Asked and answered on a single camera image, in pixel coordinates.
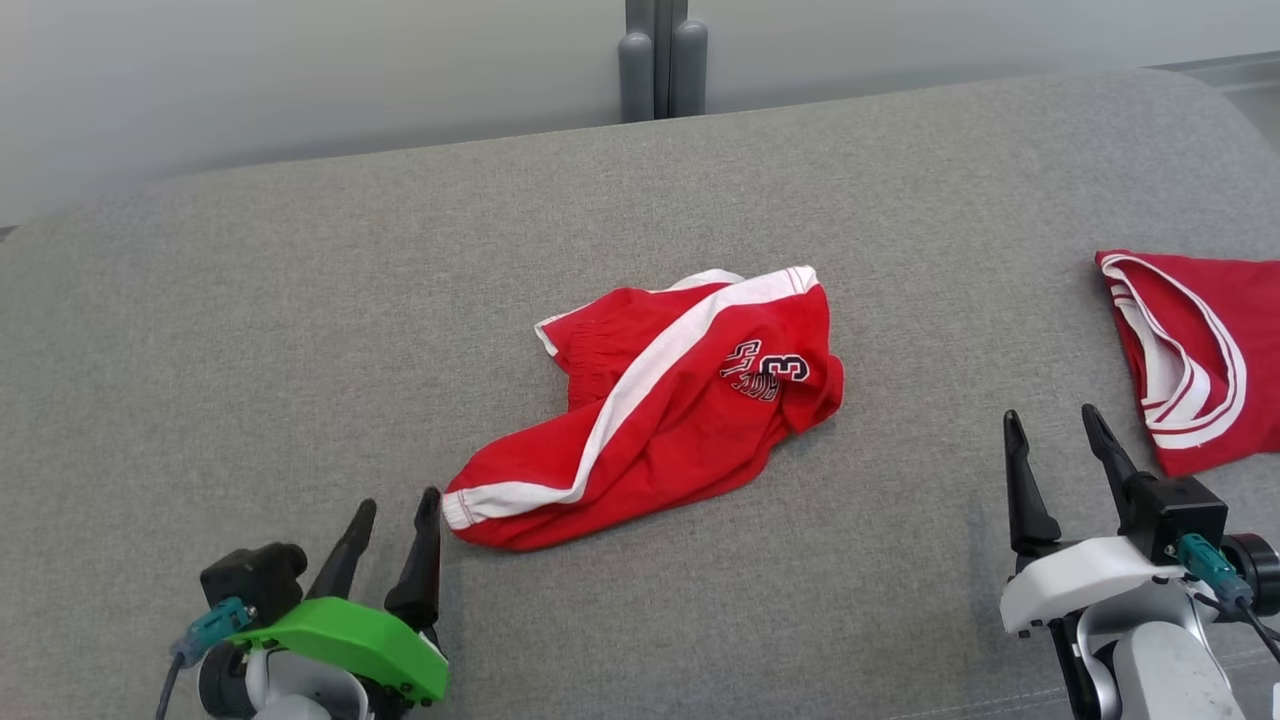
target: teal cable connector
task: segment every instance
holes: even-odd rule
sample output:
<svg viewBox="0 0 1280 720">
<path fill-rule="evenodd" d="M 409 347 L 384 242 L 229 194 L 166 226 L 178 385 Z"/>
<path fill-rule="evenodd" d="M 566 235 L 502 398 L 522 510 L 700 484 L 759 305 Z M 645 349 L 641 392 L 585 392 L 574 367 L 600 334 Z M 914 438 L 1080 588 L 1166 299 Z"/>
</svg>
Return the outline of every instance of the teal cable connector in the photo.
<svg viewBox="0 0 1280 720">
<path fill-rule="evenodd" d="M 209 648 L 234 635 L 253 620 L 253 610 L 244 607 L 238 597 L 229 597 L 187 628 L 187 632 L 169 647 L 169 653 L 182 657 L 183 667 L 193 667 Z"/>
<path fill-rule="evenodd" d="M 1235 568 L 1222 557 L 1222 553 L 1207 539 L 1188 533 L 1178 541 L 1178 561 L 1187 571 L 1213 589 L 1222 605 L 1235 609 L 1244 600 L 1245 606 L 1253 605 L 1253 588 L 1235 573 Z"/>
</svg>

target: black cable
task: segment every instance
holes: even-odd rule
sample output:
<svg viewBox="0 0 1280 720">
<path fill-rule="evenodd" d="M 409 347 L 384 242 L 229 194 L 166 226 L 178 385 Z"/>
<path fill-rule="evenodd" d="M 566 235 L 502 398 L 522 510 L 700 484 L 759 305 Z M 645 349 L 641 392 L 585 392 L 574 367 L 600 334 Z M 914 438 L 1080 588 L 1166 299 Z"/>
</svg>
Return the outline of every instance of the black cable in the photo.
<svg viewBox="0 0 1280 720">
<path fill-rule="evenodd" d="M 1230 607 L 1222 605 L 1217 600 L 1215 600 L 1215 598 L 1212 598 L 1212 597 L 1210 597 L 1210 596 L 1207 596 L 1207 594 L 1204 594 L 1202 592 L 1198 592 L 1198 593 L 1193 594 L 1192 597 L 1194 597 L 1196 600 L 1198 600 L 1198 601 L 1203 602 L 1204 605 L 1212 607 L 1213 610 L 1217 610 L 1217 614 L 1221 615 L 1221 616 L 1224 616 L 1224 618 L 1230 618 L 1231 615 L 1235 615 L 1235 611 L 1233 611 Z"/>
<path fill-rule="evenodd" d="M 156 706 L 156 720 L 164 720 L 164 716 L 169 712 L 169 696 L 173 694 L 173 687 L 178 684 L 178 673 L 182 671 L 182 653 L 175 652 L 173 655 L 173 665 L 169 665 L 169 674 L 164 679 L 164 688 L 160 689 L 160 705 Z"/>
<path fill-rule="evenodd" d="M 1271 651 L 1271 656 L 1276 659 L 1276 662 L 1280 662 L 1280 644 L 1276 644 L 1275 638 L 1268 632 L 1270 628 L 1262 624 L 1262 620 L 1258 619 L 1257 614 L 1253 612 L 1253 609 L 1249 607 L 1249 602 L 1243 597 L 1235 600 L 1235 606 L 1244 612 L 1244 619 L 1253 625 L 1258 637 L 1262 638 L 1262 644 L 1267 646 L 1267 650 Z"/>
</svg>

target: folded red shirt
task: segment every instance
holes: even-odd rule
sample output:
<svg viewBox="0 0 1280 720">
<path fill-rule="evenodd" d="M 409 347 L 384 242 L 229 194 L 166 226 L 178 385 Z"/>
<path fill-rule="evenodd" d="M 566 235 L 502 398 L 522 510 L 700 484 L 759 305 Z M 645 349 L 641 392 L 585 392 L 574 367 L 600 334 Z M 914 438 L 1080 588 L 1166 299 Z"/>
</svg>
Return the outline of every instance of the folded red shirt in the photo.
<svg viewBox="0 0 1280 720">
<path fill-rule="evenodd" d="M 1170 475 L 1280 451 L 1280 260 L 1096 256 Z"/>
</svg>

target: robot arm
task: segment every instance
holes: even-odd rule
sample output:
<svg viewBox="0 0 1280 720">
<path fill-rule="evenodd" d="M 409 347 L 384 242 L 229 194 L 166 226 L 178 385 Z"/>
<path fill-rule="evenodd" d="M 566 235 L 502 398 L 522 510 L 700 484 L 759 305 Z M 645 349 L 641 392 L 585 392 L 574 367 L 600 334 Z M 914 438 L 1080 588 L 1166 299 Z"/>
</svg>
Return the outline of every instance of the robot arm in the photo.
<svg viewBox="0 0 1280 720">
<path fill-rule="evenodd" d="M 206 591 L 206 579 L 227 580 L 215 596 L 251 594 L 275 611 L 270 621 L 250 625 L 209 653 L 200 673 L 205 711 L 246 720 L 384 720 L 442 700 L 449 674 L 435 637 L 439 511 L 440 493 L 428 488 L 385 612 L 347 600 L 372 533 L 372 500 L 361 502 L 305 598 L 296 580 L 305 555 L 292 565 L 265 568 L 252 561 L 260 551 L 237 551 L 202 573 Z M 285 569 L 287 579 L 280 574 Z"/>
<path fill-rule="evenodd" d="M 1276 614 L 1280 557 L 1257 536 L 1225 536 L 1226 503 L 1199 480 L 1137 470 L 1092 405 L 1082 416 L 1120 529 L 1061 541 L 1010 410 L 1005 461 L 1016 573 L 1000 601 L 1005 630 L 1027 638 L 1048 628 L 1078 720 L 1220 717 L 1224 708 L 1243 717 L 1203 625 Z"/>
</svg>

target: gray fabric surface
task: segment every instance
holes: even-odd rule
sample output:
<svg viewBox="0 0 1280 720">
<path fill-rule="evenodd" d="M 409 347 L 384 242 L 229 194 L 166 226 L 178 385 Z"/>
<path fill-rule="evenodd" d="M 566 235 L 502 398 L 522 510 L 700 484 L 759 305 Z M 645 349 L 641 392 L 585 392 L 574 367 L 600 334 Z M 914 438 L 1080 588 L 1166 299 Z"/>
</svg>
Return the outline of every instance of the gray fabric surface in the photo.
<svg viewBox="0 0 1280 720">
<path fill-rule="evenodd" d="M 1002 634 L 1000 419 L 1073 537 L 1114 532 L 1079 428 L 1151 454 L 1094 250 L 1276 255 L 1280 163 L 1215 92 L 1030 78 L 183 178 L 0 245 L 4 716 L 140 717 L 197 571 L 316 564 L 381 503 L 561 411 L 532 324 L 622 284 L 812 264 L 845 407 L 751 486 L 534 555 L 445 546 L 439 717 L 1065 719 Z M 1206 473 L 1280 542 L 1280 459 Z M 1253 717 L 1276 669 L 1215 630 Z M 195 675 L 174 717 L 197 717 Z"/>
</svg>

